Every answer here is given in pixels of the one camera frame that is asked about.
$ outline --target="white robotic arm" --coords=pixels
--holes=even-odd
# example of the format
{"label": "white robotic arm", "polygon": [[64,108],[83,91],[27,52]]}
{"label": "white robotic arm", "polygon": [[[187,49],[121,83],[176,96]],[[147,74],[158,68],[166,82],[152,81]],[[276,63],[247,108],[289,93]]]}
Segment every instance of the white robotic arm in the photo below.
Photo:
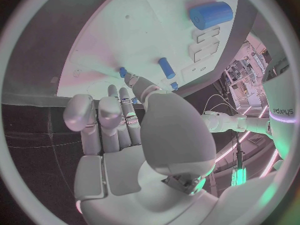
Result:
{"label": "white robotic arm", "polygon": [[201,117],[211,133],[220,133],[232,129],[236,132],[249,131],[265,134],[273,139],[269,118],[247,117],[241,114],[229,116],[226,113],[216,111],[205,111]]}

